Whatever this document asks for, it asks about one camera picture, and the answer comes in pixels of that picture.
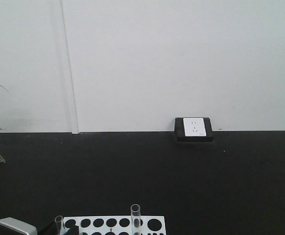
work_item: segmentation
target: vertical line on wall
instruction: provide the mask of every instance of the vertical line on wall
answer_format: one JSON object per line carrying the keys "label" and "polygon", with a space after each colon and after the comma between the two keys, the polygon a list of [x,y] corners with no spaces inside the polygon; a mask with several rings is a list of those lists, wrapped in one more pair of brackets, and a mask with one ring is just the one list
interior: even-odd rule
{"label": "vertical line on wall", "polygon": [[74,83],[73,83],[72,70],[71,70],[69,44],[68,44],[68,37],[67,37],[67,33],[66,33],[66,25],[65,25],[65,17],[64,17],[62,0],[60,0],[60,5],[61,5],[62,26],[63,26],[64,37],[65,37],[65,47],[66,47],[66,52],[67,52],[67,57],[68,57],[68,65],[69,65],[69,71],[70,71],[70,79],[69,79],[69,81],[67,81],[66,87],[67,87],[67,93],[68,93],[71,129],[72,129],[73,134],[78,134],[79,128],[78,128],[78,119],[77,119],[76,99],[75,99],[75,91],[74,91]]}

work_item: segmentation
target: silver device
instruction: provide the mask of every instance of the silver device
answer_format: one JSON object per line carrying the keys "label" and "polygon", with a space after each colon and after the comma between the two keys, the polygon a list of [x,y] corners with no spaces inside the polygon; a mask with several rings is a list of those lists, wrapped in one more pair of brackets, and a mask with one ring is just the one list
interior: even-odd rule
{"label": "silver device", "polygon": [[0,219],[0,235],[37,235],[37,229],[14,218]]}

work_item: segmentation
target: socket hole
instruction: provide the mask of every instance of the socket hole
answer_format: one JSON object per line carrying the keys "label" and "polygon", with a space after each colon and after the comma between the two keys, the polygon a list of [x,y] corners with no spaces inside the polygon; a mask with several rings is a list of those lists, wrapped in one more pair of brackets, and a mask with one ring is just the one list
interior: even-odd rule
{"label": "socket hole", "polygon": [[127,227],[129,225],[129,219],[123,218],[119,221],[119,224],[121,225],[121,227]]}
{"label": "socket hole", "polygon": [[161,222],[158,219],[150,219],[148,221],[148,228],[152,231],[158,231],[162,227]]}
{"label": "socket hole", "polygon": [[90,225],[90,219],[83,219],[82,222],[80,222],[80,226],[82,228],[86,228]]}
{"label": "socket hole", "polygon": [[68,221],[65,222],[65,227],[70,229],[76,224],[76,221],[74,219],[69,219]]}
{"label": "socket hole", "polygon": [[103,225],[103,219],[96,219],[95,221],[94,221],[94,226],[95,227],[101,227]]}
{"label": "socket hole", "polygon": [[117,220],[116,219],[108,219],[106,224],[108,227],[114,227],[117,224]]}

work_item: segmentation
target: black surface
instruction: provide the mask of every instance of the black surface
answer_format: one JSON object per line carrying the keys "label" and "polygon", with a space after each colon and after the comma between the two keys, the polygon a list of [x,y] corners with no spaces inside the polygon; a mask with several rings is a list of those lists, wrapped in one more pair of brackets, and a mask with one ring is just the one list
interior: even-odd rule
{"label": "black surface", "polygon": [[202,117],[205,129],[206,129],[206,136],[185,136],[185,129],[184,129],[184,117],[175,118],[175,125],[174,125],[174,134],[177,142],[213,142],[213,132],[211,127],[210,118]]}
{"label": "black surface", "polygon": [[164,215],[168,235],[285,235],[285,131],[0,134],[0,219]]}

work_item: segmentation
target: test tube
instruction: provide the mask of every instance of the test tube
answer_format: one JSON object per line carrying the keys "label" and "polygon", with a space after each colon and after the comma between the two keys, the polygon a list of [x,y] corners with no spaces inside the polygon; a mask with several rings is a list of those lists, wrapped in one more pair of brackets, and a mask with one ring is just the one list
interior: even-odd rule
{"label": "test tube", "polygon": [[141,235],[141,207],[138,204],[131,206],[132,235]]}
{"label": "test tube", "polygon": [[54,222],[56,225],[56,229],[58,230],[57,235],[61,235],[61,231],[62,233],[64,232],[63,216],[58,215],[57,217],[55,217]]}

